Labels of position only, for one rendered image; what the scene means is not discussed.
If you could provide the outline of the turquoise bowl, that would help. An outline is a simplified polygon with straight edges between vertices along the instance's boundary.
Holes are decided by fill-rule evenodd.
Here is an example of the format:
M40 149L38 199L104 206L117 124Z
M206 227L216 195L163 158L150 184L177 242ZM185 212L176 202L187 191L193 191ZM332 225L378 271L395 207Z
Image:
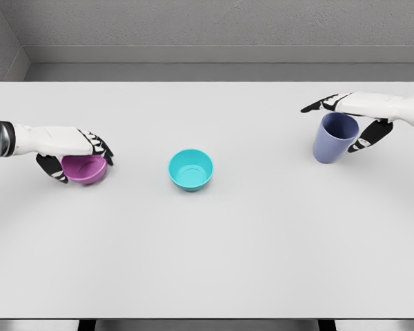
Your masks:
M180 189L196 192L204 188L213 176L212 159L203 151L185 149L172 156L168 163L168 175Z

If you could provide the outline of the blue-violet cup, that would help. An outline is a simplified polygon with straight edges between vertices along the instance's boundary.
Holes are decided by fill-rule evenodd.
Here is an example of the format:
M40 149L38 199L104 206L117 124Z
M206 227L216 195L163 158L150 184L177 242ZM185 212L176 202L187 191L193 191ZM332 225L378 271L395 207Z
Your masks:
M320 163L334 163L354 142L359 125L351 116L339 112L325 114L317 129L313 155Z

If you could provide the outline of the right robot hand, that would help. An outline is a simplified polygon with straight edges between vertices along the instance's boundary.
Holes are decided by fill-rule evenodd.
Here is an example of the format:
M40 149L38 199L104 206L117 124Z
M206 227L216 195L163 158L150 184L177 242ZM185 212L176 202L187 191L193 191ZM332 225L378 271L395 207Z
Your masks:
M302 108L300 112L328 110L354 117L372 118L373 122L349 146L348 153L354 153L375 145L393 130L395 110L392 102L396 100L395 96L389 94L371 92L333 94Z

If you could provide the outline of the purple bowl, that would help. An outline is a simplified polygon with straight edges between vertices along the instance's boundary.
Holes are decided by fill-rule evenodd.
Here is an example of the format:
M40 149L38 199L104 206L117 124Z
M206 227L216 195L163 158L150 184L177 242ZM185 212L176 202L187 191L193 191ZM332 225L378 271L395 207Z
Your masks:
M64 156L61 159L61 166L70 180L90 185L104 177L107 162L99 155Z

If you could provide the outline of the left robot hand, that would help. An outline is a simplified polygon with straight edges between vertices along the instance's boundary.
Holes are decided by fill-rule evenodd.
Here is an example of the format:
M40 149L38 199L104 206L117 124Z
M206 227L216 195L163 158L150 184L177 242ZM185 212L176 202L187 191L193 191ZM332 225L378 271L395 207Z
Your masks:
M69 182L60 161L65 156L99 156L108 166L113 166L114 154L98 135L74 127L46 127L43 130L47 135L40 139L36 161L53 179L64 184Z

